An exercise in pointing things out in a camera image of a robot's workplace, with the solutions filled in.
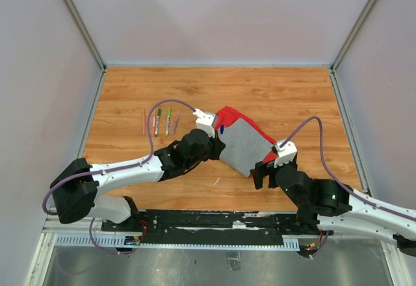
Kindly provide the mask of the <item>pink pen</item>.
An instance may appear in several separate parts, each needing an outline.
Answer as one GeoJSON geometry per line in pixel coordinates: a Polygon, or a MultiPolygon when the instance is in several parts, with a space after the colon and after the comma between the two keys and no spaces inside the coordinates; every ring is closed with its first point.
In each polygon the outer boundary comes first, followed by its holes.
{"type": "Polygon", "coordinates": [[[146,135],[146,110],[142,109],[142,135],[146,135]]]}

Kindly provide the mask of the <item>purple pen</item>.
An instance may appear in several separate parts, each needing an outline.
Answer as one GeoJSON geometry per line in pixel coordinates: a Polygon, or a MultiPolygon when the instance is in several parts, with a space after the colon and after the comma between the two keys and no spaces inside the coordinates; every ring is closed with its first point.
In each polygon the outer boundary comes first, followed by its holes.
{"type": "Polygon", "coordinates": [[[175,135],[175,133],[176,133],[176,129],[177,129],[177,125],[179,123],[180,116],[181,116],[181,112],[179,111],[176,114],[176,117],[175,117],[175,120],[174,120],[174,125],[173,125],[173,128],[172,128],[172,135],[175,135]]]}

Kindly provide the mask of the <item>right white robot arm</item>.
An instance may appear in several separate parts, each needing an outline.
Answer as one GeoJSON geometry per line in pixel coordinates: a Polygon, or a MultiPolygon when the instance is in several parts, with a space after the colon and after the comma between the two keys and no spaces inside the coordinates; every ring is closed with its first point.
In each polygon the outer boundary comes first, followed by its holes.
{"type": "Polygon", "coordinates": [[[250,173],[257,189],[267,177],[270,188],[280,188],[295,204],[294,225],[300,233],[351,232],[415,256],[415,210],[377,200],[333,179],[311,178],[294,161],[278,166],[258,162],[250,173]]]}

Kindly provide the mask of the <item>white marker green end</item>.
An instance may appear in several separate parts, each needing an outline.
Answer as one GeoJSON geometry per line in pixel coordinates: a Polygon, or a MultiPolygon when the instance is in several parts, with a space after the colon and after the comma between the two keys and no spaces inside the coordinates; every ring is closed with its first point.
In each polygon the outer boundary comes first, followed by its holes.
{"type": "Polygon", "coordinates": [[[168,136],[169,133],[170,133],[170,119],[171,119],[171,116],[167,116],[167,114],[166,114],[166,127],[165,127],[165,135],[166,136],[168,136]]]}

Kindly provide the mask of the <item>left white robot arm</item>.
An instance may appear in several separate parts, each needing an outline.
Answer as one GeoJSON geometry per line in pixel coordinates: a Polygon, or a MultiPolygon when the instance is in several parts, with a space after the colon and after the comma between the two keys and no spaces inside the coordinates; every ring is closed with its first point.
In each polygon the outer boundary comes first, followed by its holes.
{"type": "Polygon", "coordinates": [[[84,158],[72,161],[52,182],[47,197],[53,199],[61,224],[84,217],[98,217],[134,230],[139,215],[125,198],[108,192],[139,183],[160,182],[187,174],[201,162],[218,160],[226,145],[218,135],[210,137],[193,129],[181,140],[139,159],[111,164],[88,164],[84,158]]]}

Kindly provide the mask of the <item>orange highlighter pen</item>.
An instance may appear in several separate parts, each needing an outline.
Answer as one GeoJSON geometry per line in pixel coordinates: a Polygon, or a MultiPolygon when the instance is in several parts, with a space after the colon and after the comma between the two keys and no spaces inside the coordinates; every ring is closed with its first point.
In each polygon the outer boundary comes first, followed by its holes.
{"type": "Polygon", "coordinates": [[[152,124],[151,124],[151,135],[155,136],[155,126],[157,121],[157,109],[153,110],[152,124]]]}

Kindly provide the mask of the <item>orange white pen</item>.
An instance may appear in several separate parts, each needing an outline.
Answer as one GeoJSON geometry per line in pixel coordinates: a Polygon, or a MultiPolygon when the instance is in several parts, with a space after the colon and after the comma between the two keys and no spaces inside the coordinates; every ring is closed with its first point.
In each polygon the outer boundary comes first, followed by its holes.
{"type": "Polygon", "coordinates": [[[160,124],[160,119],[161,119],[161,117],[158,117],[158,116],[157,116],[157,121],[156,121],[156,126],[155,126],[155,137],[157,137],[157,136],[158,136],[158,134],[159,134],[159,124],[160,124]]]}

